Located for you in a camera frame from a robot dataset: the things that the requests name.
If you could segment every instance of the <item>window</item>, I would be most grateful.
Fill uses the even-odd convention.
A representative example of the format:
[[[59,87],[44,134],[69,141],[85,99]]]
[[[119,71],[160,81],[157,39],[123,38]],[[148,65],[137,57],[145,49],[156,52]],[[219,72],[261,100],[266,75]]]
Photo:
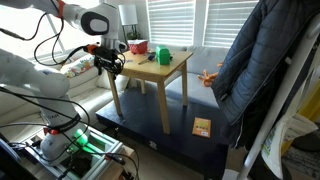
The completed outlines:
[[[192,45],[195,0],[147,0],[150,42]]]
[[[230,48],[258,0],[209,0],[204,46]]]
[[[90,3],[84,0],[65,0],[65,2],[78,4],[85,8],[90,8],[99,4],[99,0],[90,1]],[[30,38],[34,34],[39,18],[43,13],[44,12],[40,10],[32,8],[21,10],[0,6],[0,27],[12,31],[24,38]],[[76,47],[100,41],[99,36],[89,36],[80,30],[71,27],[66,21],[64,25],[60,40],[56,44],[55,55],[66,54]],[[15,39],[0,32],[0,48],[32,60],[36,46],[43,40],[59,32],[60,27],[60,19],[52,15],[47,15],[40,24],[36,38],[31,41]],[[41,45],[37,51],[37,57],[51,56],[53,43],[54,39]]]

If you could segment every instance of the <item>red object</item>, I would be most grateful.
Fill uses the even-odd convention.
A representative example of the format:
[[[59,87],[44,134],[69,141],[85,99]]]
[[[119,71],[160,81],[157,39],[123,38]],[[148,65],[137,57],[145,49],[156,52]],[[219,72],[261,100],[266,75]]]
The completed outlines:
[[[58,4],[59,4],[59,13],[58,13],[58,18],[62,18],[63,17],[63,8],[64,8],[64,2],[61,0],[58,0]]]
[[[129,44],[129,48],[133,54],[144,54],[148,50],[148,41],[144,41],[140,44]]]
[[[43,133],[44,133],[44,135],[47,135],[47,133],[48,133],[48,128],[47,127],[43,128]]]
[[[51,129],[50,130],[50,134],[57,135],[57,134],[59,134],[59,132],[57,130],[55,130],[55,129]]]

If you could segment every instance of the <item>jacket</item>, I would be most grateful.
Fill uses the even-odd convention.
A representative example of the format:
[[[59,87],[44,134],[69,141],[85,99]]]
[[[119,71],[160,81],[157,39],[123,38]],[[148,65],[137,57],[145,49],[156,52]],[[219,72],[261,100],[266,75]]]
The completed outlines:
[[[211,88],[233,147],[252,143],[318,0],[261,0],[231,46]]]

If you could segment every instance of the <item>table top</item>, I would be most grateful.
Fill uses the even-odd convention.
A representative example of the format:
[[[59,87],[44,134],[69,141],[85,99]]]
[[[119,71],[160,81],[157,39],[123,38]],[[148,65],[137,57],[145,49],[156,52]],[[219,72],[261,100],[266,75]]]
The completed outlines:
[[[171,52],[172,60],[168,65],[160,65],[156,60],[139,65],[138,63],[147,59],[148,55],[133,54],[130,51],[123,54],[125,56],[126,63],[124,64],[124,68],[121,72],[122,75],[156,81],[158,78],[168,78],[186,62],[186,60],[192,55],[192,52]]]

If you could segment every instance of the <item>small box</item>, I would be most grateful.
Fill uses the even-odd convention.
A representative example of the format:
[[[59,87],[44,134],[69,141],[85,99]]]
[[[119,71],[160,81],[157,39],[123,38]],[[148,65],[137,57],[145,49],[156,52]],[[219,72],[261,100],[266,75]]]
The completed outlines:
[[[211,120],[195,117],[192,134],[210,138]]]
[[[159,64],[170,64],[170,52],[166,46],[159,45],[156,47],[156,58]]]
[[[145,54],[148,50],[148,41],[146,40],[128,40],[128,44],[133,54]]]

